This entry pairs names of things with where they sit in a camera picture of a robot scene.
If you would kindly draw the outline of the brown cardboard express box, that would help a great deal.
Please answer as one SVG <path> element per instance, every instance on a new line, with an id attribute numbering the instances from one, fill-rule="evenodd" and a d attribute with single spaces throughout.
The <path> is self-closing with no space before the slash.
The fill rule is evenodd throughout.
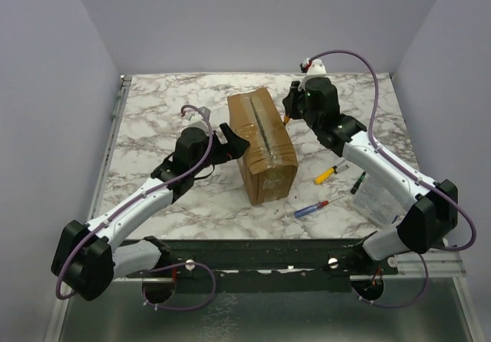
<path id="1" fill-rule="evenodd" d="M 250 143 L 238 161 L 250 203 L 256 206 L 287 197 L 298 160 L 268 89 L 231 95 L 227 102 L 232 131 Z"/>

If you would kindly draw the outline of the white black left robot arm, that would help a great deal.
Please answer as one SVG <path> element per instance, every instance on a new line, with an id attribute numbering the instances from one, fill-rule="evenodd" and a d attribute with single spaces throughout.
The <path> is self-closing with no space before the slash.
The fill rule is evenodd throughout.
<path id="1" fill-rule="evenodd" d="M 146 220 L 187 193 L 201 171 L 244 156 L 249 141 L 236 135 L 226 123 L 219 127 L 226 138 L 224 143 L 210 125 L 196 123 L 185 128 L 174 151 L 136 192 L 85 224 L 73 220 L 63 228 L 51 265 L 51 272 L 58 278 L 58 299 L 68 299 L 61 292 L 63 284 L 92 301 L 117 278 L 138 271 L 148 271 L 155 277 L 167 272 L 170 248 L 162 241 L 153 236 L 132 245 L 124 241 Z"/>

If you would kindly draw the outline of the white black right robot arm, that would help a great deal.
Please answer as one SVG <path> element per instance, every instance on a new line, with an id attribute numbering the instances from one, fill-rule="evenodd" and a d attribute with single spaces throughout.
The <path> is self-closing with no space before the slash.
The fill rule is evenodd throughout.
<path id="1" fill-rule="evenodd" d="M 293 81 L 282 101 L 285 114 L 303 120 L 318 142 L 361 168 L 381 184 L 406 215 L 396 225 L 376 231 L 356 244 L 354 268 L 369 274 L 382 259 L 405 252 L 424 254 L 457 225 L 456 186 L 419 174 L 392 152 L 374 146 L 364 124 L 340 111 L 338 90 L 327 77 Z"/>

